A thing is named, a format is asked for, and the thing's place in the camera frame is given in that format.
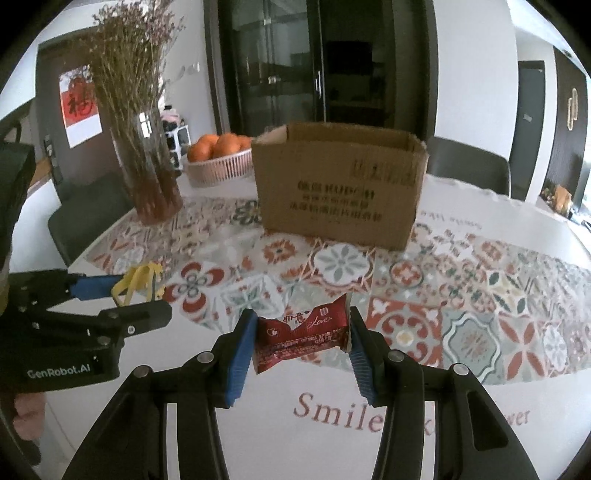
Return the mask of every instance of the bowl of oranges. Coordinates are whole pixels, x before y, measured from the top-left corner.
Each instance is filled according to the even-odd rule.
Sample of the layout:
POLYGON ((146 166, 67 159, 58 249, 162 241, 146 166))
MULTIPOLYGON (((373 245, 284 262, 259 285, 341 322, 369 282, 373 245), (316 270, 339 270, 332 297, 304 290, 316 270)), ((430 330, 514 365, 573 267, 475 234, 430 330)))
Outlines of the bowl of oranges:
POLYGON ((232 133, 203 135, 183 157, 183 170, 192 187, 245 177, 252 173, 251 139, 232 133))

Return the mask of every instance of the red snack package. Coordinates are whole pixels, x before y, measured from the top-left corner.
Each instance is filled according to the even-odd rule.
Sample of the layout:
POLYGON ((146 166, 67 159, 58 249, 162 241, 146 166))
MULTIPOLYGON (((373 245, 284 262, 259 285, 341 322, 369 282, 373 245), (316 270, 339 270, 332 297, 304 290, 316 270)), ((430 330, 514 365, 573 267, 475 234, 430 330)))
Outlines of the red snack package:
POLYGON ((320 352, 334 346, 351 349, 349 298, 282 319, 259 317, 256 329, 254 364, 256 373, 269 370, 282 360, 320 352))

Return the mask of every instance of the white plastic basket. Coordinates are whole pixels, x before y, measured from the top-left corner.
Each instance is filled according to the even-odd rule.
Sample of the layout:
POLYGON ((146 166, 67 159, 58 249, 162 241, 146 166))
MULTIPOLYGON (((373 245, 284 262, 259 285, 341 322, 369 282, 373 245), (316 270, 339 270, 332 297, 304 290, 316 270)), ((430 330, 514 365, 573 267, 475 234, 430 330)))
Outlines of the white plastic basket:
POLYGON ((224 180, 240 179, 253 172, 250 148, 234 155, 199 162, 189 162, 184 155, 182 162, 191 187, 212 187, 224 180))

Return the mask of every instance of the open cardboard box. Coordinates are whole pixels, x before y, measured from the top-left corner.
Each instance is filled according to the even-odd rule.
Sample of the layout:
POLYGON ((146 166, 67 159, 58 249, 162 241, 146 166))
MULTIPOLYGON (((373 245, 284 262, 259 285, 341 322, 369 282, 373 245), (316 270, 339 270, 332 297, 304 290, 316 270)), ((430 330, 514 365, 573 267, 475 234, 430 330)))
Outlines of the open cardboard box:
POLYGON ((404 250, 427 168, 413 134, 297 123, 258 137, 252 161, 263 226, 404 250))

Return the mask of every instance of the white tablecloth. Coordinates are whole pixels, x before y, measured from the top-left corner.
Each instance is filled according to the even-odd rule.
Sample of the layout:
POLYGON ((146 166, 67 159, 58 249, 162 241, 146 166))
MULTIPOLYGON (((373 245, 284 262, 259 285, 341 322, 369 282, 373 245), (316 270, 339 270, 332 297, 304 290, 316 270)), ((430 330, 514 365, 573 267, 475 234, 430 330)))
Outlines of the white tablecloth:
MULTIPOLYGON (((191 190, 184 177, 179 179, 179 184, 185 196, 256 197, 252 179, 199 191, 191 190)), ((417 211, 417 221, 421 219, 428 219, 431 225, 441 224, 454 233, 476 233, 591 268, 587 251, 565 223, 532 205, 461 182, 427 175, 417 211)), ((84 258, 82 255, 70 271, 102 273, 84 258)), ((84 303, 72 300, 59 309, 96 314, 110 307, 110 299, 84 303)), ((178 367, 200 351, 210 349, 216 338, 216 332, 175 315, 165 329, 126 341, 121 353, 121 376, 117 380, 49 393, 48 427, 63 451, 62 466, 137 365, 147 364, 155 371, 178 367)), ((543 381, 486 388, 512 423, 540 479, 558 478, 591 431, 591 369, 543 381)), ((381 437, 379 416, 384 415, 384 409, 364 405, 350 372, 298 360, 282 362, 258 376, 251 367, 241 399, 234 408, 217 412, 230 477, 236 480, 370 478, 381 437), (333 425, 336 412, 328 423, 322 421, 326 412, 322 406, 340 409, 338 426, 333 425), (347 428, 349 411, 353 414, 351 426, 347 428)), ((178 478, 175 415, 174 407, 170 408, 171 479, 178 478)), ((434 448, 432 405, 427 406, 426 420, 423 478, 430 479, 434 448)))

